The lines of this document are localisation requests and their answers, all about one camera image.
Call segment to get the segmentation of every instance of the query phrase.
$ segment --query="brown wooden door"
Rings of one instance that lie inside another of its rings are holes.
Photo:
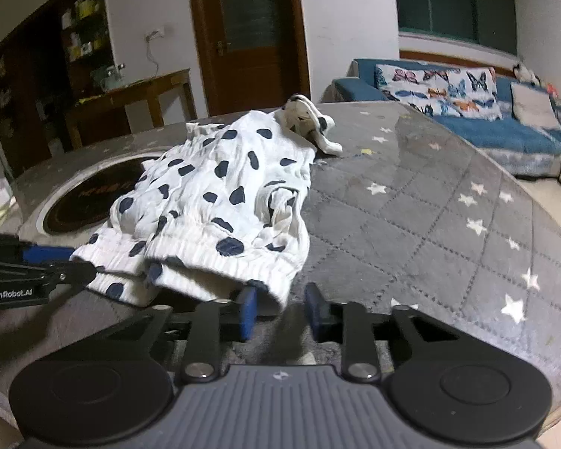
[[[211,115],[281,106],[304,92],[292,0],[192,3]]]

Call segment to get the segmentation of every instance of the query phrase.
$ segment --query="blue sofa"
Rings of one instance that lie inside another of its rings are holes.
[[[333,81],[335,100],[387,101],[374,87],[374,68],[377,64],[397,65],[409,70],[447,69],[449,67],[425,62],[355,59],[350,77]],[[514,79],[497,77],[499,101],[512,103],[511,83]],[[482,149],[511,174],[518,177],[557,177],[561,173],[561,132],[546,133],[522,125],[511,112],[503,119],[468,119],[453,116],[434,116],[472,145]]]

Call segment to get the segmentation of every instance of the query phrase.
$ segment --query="polka dot garment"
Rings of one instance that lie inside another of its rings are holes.
[[[228,126],[188,123],[187,141],[147,161],[135,189],[73,254],[103,266],[88,288],[145,306],[162,287],[212,300],[239,282],[284,306],[309,251],[301,206],[315,145],[342,150],[325,136],[333,126],[301,95]]]

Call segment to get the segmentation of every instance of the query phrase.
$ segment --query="metal screw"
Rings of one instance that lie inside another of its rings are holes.
[[[377,368],[369,363],[354,363],[350,365],[347,371],[351,376],[363,379],[372,378],[378,373]]]
[[[185,367],[185,373],[192,378],[207,378],[214,373],[214,367],[208,363],[190,363]]]

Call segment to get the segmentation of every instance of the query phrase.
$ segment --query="gray ridged panel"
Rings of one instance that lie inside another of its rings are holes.
[[[538,449],[534,441],[510,449]],[[49,449],[28,441],[21,449]],[[158,423],[102,449],[447,449],[398,418],[380,391],[331,366],[233,365],[187,386]]]

